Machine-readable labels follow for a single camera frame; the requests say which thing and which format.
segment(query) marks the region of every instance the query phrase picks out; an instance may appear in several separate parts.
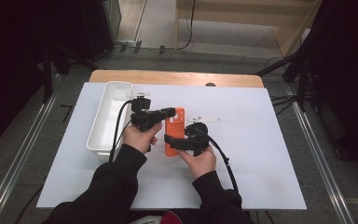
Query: black sleeve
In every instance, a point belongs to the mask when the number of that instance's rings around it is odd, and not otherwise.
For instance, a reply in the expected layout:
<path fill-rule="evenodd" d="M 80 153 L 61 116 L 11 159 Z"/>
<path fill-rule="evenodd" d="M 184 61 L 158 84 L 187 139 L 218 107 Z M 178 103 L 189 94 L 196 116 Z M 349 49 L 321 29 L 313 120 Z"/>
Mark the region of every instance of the black sleeve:
<path fill-rule="evenodd" d="M 136 176 L 145 162 L 144 154 L 123 145 L 114 162 L 98 167 L 83 194 L 71 203 L 59 204 L 44 223 L 123 223 L 138 191 Z"/>
<path fill-rule="evenodd" d="M 254 223 L 242 211 L 240 194 L 233 189 L 223 189 L 216 171 L 202 175 L 193 186 L 201 197 L 200 211 L 208 223 Z"/>

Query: phone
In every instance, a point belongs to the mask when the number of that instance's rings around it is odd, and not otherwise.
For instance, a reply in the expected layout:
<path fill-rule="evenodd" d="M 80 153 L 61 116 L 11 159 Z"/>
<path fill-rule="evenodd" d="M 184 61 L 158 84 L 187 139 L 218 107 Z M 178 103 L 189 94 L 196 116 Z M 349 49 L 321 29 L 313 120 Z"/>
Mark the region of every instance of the phone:
<path fill-rule="evenodd" d="M 175 112 L 174 117 L 165 119 L 165 133 L 174 138 L 185 138 L 185 110 L 182 107 L 176 107 Z M 178 152 L 166 143 L 165 155 L 172 157 L 178 155 Z"/>

